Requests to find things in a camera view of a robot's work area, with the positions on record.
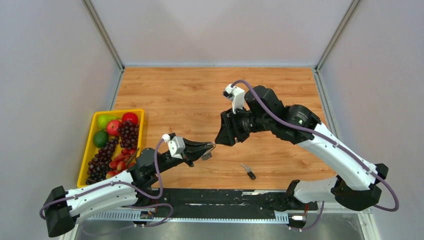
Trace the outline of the silver keyring with keys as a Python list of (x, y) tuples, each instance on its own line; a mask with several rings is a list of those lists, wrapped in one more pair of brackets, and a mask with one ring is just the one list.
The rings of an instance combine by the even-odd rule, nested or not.
[(209, 149), (209, 150), (207, 150), (202, 156), (201, 156), (201, 160), (202, 161), (206, 161), (206, 160), (208, 160), (208, 159), (210, 159), (210, 158), (212, 158), (213, 157), (213, 155), (212, 155), (212, 151), (214, 150), (216, 148), (216, 146), (215, 145), (213, 145), (212, 147), (211, 147), (211, 149)]

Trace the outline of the black headed silver key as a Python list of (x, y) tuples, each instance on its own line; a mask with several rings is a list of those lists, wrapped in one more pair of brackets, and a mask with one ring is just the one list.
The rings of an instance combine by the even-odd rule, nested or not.
[(256, 175), (252, 172), (252, 169), (249, 166), (247, 166), (247, 165), (245, 165), (243, 163), (241, 163), (240, 165), (245, 169), (247, 175), (249, 176), (249, 178), (251, 180), (255, 180), (256, 179)]

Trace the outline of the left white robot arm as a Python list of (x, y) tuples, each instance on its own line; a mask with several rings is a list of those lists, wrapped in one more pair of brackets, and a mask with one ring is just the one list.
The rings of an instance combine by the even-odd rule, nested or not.
[(212, 141), (191, 141), (175, 133), (164, 134), (155, 148), (144, 148), (135, 165), (100, 182), (70, 190), (51, 190), (39, 215), (50, 238), (71, 231), (80, 222), (118, 207), (147, 207), (164, 193), (161, 173), (180, 164), (208, 159)]

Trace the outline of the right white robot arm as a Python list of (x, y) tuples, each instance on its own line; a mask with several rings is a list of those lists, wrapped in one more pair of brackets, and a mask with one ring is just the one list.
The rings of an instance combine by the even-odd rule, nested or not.
[(233, 146), (252, 133), (269, 131), (278, 139), (314, 154), (335, 171), (336, 175), (327, 179), (293, 180), (285, 193), (290, 208), (329, 201), (362, 211), (379, 203), (382, 191), (378, 184), (386, 178), (388, 167), (370, 163), (352, 152), (307, 107), (286, 106), (272, 89), (262, 85), (244, 91), (230, 84), (223, 96), (231, 101), (232, 107), (220, 115), (216, 144)]

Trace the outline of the upper dark grape bunch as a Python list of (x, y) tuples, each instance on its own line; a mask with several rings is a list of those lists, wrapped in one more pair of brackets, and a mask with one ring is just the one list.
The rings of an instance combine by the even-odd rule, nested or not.
[(120, 147), (127, 150), (135, 150), (138, 144), (140, 125), (126, 120), (118, 128)]

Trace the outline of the dark grape bunch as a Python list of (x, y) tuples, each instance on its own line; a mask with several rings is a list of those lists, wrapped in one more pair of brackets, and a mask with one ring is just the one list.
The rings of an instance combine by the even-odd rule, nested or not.
[(118, 128), (120, 147), (127, 150), (135, 150), (138, 144), (140, 125), (126, 120)]
[(85, 179), (87, 185), (92, 185), (106, 179), (107, 173), (112, 170), (109, 164), (112, 162), (112, 156), (115, 153), (119, 141), (118, 136), (111, 138), (88, 162), (88, 177)]

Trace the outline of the red apple top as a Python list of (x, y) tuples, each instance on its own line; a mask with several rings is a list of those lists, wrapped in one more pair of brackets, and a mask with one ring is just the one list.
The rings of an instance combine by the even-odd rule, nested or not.
[(129, 123), (137, 125), (139, 123), (139, 117), (134, 112), (126, 112), (122, 115), (121, 122), (122, 123), (129, 122)]

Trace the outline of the small red fruits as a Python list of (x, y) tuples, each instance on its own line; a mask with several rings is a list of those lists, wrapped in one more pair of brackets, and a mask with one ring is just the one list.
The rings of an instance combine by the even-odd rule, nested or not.
[(136, 155), (139, 149), (124, 148), (109, 163), (110, 170), (105, 174), (106, 179), (116, 176), (136, 164)]

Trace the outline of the red yellow apple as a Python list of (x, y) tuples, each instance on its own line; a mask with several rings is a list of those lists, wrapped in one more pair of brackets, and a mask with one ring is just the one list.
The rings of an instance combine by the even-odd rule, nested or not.
[(120, 135), (119, 129), (121, 126), (121, 121), (119, 121), (118, 119), (113, 119), (106, 125), (106, 132), (110, 136), (118, 137)]

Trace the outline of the green lime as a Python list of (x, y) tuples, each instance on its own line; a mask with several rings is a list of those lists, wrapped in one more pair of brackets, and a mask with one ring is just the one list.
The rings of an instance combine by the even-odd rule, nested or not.
[(97, 131), (92, 138), (92, 142), (96, 148), (103, 148), (109, 141), (109, 135), (104, 130)]

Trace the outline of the green pear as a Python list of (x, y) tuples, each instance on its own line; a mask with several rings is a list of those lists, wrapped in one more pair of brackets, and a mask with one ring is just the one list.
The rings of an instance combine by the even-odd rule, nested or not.
[(106, 127), (107, 127), (107, 125), (110, 121), (117, 120), (117, 119), (118, 119), (118, 117), (114, 116), (114, 115), (100, 114), (100, 115), (97, 116), (96, 123), (97, 123), (97, 126), (100, 129), (104, 130), (104, 129), (106, 129)]

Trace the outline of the lower dark grape bunch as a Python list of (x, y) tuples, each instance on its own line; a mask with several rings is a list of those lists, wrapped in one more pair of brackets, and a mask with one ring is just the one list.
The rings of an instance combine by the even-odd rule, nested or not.
[(112, 156), (115, 153), (119, 141), (118, 136), (111, 138), (88, 162), (88, 177), (85, 179), (87, 185), (92, 185), (106, 179), (107, 173), (112, 170), (109, 164), (112, 162)]

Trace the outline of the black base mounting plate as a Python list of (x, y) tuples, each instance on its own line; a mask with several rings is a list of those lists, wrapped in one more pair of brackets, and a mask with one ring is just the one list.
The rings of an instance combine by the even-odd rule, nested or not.
[(285, 190), (164, 188), (159, 199), (138, 194), (135, 207), (151, 206), (155, 216), (188, 220), (275, 220), (277, 213), (303, 215), (319, 209)]

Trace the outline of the yellow plastic tray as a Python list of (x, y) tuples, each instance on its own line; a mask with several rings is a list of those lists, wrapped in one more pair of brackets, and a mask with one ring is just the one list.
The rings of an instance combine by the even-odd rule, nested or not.
[[(90, 130), (89, 130), (89, 134), (88, 134), (88, 139), (87, 139), (87, 143), (86, 143), (86, 147), (85, 147), (85, 151), (84, 151), (84, 155), (82, 158), (82, 164), (81, 164), (81, 168), (80, 168), (80, 172), (78, 175), (78, 180), (77, 180), (77, 184), (76, 186), (78, 188), (83, 188), (86, 187), (86, 178), (88, 177), (87, 171), (88, 171), (88, 163), (91, 161), (91, 159), (94, 157), (94, 155), (98, 152), (98, 150), (100, 148), (97, 148), (94, 146), (93, 144), (93, 136), (94, 134), (99, 131), (99, 130), (104, 130), (106, 131), (106, 129), (100, 129), (97, 126), (97, 117), (98, 115), (102, 115), (102, 114), (108, 114), (108, 115), (112, 115), (112, 116), (116, 116), (118, 117), (117, 120), (121, 121), (122, 123), (122, 116), (123, 114), (127, 113), (127, 112), (133, 112), (135, 113), (138, 118), (139, 118), (139, 133), (138, 133), (138, 143), (137, 143), (137, 148), (139, 149), (139, 151), (142, 149), (143, 146), (143, 131), (144, 131), (144, 120), (145, 120), (145, 111), (143, 109), (126, 109), (126, 110), (112, 110), (112, 111), (98, 111), (93, 115), (92, 118), (92, 122), (91, 122), (91, 126), (90, 126)], [(121, 150), (123, 148), (121, 148), (120, 146), (120, 136), (119, 137), (119, 143), (116, 146), (116, 150), (115, 153), (112, 156), (112, 160), (115, 158), (115, 156), (117, 154), (119, 154), (121, 152)]]

